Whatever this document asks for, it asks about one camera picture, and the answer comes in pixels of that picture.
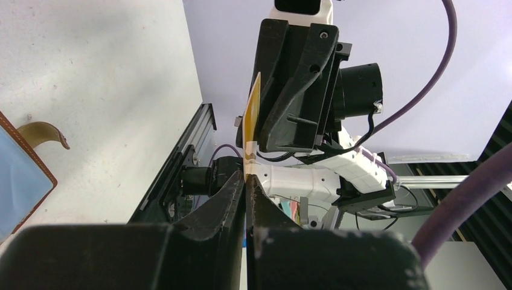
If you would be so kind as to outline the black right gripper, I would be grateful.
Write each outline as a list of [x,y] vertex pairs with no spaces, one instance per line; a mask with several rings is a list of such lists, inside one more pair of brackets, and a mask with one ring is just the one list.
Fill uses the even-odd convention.
[[254,85],[260,78],[254,132],[260,151],[311,152],[350,117],[368,119],[368,132],[354,144],[373,135],[374,116],[383,109],[379,65],[341,68],[353,45],[338,37],[334,25],[262,20],[252,79]]

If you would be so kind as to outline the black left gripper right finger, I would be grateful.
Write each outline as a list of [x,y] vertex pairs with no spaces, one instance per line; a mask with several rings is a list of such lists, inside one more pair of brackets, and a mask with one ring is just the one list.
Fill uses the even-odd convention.
[[412,245],[390,231],[306,230],[246,178],[249,289],[429,289]]

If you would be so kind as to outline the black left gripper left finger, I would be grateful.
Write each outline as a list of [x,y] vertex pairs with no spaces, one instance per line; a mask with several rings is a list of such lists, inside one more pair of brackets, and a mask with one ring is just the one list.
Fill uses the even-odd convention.
[[174,224],[26,228],[1,256],[1,288],[238,289],[244,187],[233,173]]

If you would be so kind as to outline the yellow credit card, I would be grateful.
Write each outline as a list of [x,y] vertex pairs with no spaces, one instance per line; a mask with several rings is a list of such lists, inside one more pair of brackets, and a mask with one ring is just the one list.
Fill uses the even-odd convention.
[[255,134],[261,99],[261,72],[258,72],[249,93],[248,102],[242,119],[243,165],[245,179],[251,174],[255,163],[258,144]]

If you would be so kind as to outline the brown leather card holder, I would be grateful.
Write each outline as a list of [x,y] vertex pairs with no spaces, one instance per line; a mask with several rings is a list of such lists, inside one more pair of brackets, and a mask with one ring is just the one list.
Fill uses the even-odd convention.
[[35,152],[49,141],[70,146],[58,128],[44,121],[16,128],[1,114],[1,242],[14,234],[57,186]]

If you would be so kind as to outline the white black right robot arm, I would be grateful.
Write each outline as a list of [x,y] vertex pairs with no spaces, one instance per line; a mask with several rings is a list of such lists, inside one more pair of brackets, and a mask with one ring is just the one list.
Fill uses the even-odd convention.
[[394,198],[396,177],[363,146],[383,107],[380,68],[341,68],[350,54],[331,1],[275,1],[262,20],[237,145],[245,175],[269,197],[347,211]]

